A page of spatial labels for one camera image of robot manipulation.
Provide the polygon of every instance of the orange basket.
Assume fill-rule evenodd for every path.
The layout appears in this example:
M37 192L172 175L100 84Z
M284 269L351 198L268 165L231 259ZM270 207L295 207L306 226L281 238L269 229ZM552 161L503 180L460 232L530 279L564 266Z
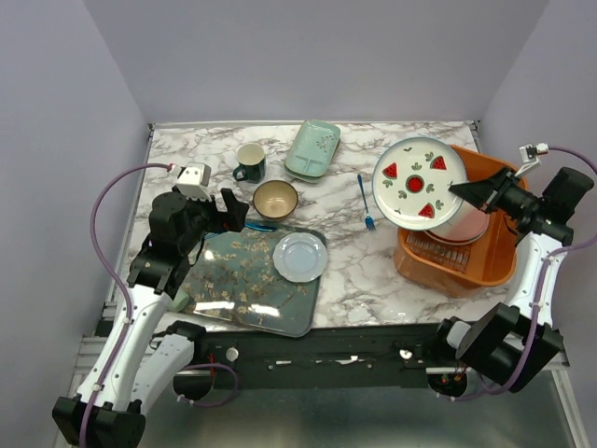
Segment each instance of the orange basket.
M505 161L451 146L463 160L469 181L481 180L505 166ZM526 179L520 182L528 189ZM508 227L512 221L502 211L491 213L489 227L477 241L468 245L446 245L422 231L398 230L394 254L396 270L404 277L438 289L453 297L467 297L480 287L505 283L516 264L515 236Z

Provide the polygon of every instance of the brown bowl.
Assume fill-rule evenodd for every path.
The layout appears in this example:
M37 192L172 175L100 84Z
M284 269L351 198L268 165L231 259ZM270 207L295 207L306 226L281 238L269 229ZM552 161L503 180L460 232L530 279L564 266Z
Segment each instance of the brown bowl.
M253 193L253 205L264 218L281 221L288 217L299 203L295 188L283 180L271 180Z

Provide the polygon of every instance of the gray floor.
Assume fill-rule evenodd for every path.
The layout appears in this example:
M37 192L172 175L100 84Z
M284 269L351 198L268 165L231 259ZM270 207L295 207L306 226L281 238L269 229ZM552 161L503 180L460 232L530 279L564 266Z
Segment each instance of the gray floor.
M142 448L574 447L551 374L516 395L465 403L400 388L244 391L191 409L162 394Z

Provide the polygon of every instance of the white plate with strawberry pattern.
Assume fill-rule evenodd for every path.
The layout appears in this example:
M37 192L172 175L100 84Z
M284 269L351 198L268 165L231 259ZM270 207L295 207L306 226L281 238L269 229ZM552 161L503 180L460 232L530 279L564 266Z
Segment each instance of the white plate with strawberry pattern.
M450 193L466 182L456 151L430 137L412 137L388 148L373 172L373 197L390 221L412 231L433 229L453 217L463 200Z

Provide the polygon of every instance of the mug handle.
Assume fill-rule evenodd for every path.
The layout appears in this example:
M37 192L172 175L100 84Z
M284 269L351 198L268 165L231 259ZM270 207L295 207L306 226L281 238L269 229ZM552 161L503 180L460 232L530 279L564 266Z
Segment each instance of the mug handle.
M232 172L232 175L234 176L235 180L238 180L239 182L248 179L249 177L246 175L246 170L244 169L243 166L237 166L236 169Z

